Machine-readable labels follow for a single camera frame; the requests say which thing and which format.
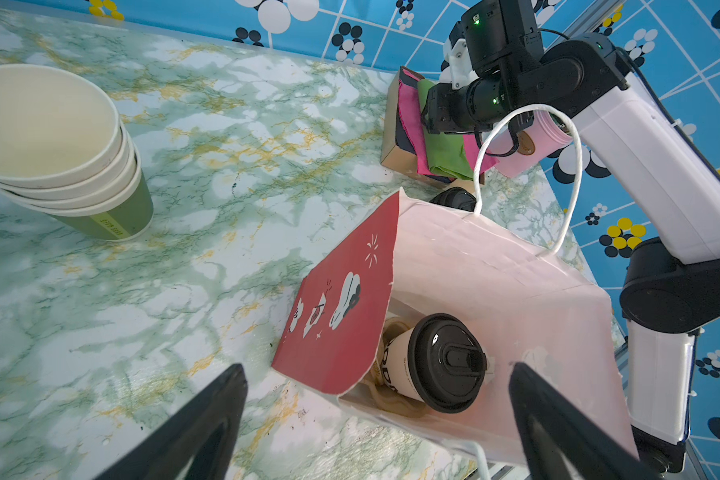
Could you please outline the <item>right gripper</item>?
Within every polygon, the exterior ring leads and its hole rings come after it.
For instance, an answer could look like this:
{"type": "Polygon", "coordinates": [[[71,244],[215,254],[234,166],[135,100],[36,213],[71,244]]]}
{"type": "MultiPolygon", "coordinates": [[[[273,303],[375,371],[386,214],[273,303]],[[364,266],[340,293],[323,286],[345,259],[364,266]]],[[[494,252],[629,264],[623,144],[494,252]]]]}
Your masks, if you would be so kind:
{"type": "Polygon", "coordinates": [[[430,133],[487,131],[519,108],[520,77],[541,66],[543,43],[528,1],[481,1],[456,22],[448,41],[464,38],[478,79],[459,90],[438,83],[421,115],[430,133]]]}

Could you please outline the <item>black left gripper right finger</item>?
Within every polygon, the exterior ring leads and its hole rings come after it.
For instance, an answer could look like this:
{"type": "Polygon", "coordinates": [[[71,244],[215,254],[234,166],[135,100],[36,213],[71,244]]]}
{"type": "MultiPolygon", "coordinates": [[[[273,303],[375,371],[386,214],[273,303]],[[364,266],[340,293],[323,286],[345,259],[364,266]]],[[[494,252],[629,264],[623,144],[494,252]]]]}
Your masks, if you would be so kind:
{"type": "Polygon", "coordinates": [[[509,396],[533,479],[658,477],[523,362],[513,366],[509,396]]]}

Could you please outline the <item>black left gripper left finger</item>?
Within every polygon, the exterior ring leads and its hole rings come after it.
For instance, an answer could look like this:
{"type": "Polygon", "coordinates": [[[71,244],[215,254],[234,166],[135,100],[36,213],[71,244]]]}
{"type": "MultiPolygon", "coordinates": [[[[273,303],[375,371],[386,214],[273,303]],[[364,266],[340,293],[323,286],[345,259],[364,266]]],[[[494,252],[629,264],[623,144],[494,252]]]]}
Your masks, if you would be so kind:
{"type": "Polygon", "coordinates": [[[223,479],[229,468],[248,392],[233,364],[100,479],[223,479]]]}

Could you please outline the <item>green paper napkin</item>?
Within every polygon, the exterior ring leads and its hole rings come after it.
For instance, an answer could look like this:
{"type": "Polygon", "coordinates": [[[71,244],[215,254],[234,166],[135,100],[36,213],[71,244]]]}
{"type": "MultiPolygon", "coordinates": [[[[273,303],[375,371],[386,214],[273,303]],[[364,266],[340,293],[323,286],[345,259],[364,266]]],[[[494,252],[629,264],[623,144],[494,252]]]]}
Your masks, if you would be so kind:
{"type": "Polygon", "coordinates": [[[419,144],[423,152],[417,154],[417,173],[420,175],[447,177],[458,180],[472,180],[473,167],[470,160],[476,154],[469,153],[475,146],[471,136],[456,134],[432,134],[424,126],[421,115],[427,100],[429,90],[435,83],[422,79],[417,83],[415,98],[419,102],[418,112],[413,118],[419,121],[418,131],[421,140],[419,144]]]}

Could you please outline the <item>white paper cup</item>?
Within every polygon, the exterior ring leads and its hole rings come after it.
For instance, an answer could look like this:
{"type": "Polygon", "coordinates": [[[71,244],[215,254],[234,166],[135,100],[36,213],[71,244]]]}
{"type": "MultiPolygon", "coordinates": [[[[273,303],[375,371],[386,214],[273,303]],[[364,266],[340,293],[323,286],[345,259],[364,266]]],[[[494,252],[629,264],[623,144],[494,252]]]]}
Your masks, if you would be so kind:
{"type": "Polygon", "coordinates": [[[382,355],[382,377],[385,384],[407,398],[422,402],[409,368],[409,345],[413,330],[393,338],[382,355]]]}

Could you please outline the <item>red white paper bag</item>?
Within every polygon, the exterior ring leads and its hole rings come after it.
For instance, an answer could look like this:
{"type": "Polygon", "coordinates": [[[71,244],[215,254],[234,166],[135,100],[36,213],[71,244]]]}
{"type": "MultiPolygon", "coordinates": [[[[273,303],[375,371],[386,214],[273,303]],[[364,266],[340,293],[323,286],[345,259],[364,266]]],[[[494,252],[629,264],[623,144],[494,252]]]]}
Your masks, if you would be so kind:
{"type": "Polygon", "coordinates": [[[565,263],[557,246],[400,191],[303,279],[272,366],[358,414],[481,464],[521,465],[509,381],[523,362],[634,452],[612,327],[610,296],[565,263]],[[454,315],[476,337],[488,377],[462,413],[402,414],[363,380],[380,364],[390,318],[435,313],[454,315]]]}

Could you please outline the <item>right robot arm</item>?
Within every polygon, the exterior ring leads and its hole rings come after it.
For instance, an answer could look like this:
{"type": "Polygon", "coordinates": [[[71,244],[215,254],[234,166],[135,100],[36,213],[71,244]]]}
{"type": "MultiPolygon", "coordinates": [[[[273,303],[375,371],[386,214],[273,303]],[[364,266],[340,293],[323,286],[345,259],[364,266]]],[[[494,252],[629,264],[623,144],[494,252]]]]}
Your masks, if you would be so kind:
{"type": "Polygon", "coordinates": [[[477,160],[501,158],[541,112],[578,151],[590,149],[640,206],[657,236],[635,241],[620,295],[628,326],[627,404],[641,460],[682,471],[701,328],[720,317],[720,175],[663,106],[637,62],[586,33],[545,48],[525,1],[482,1],[453,28],[450,78],[421,115],[433,134],[472,134],[477,160]]]}

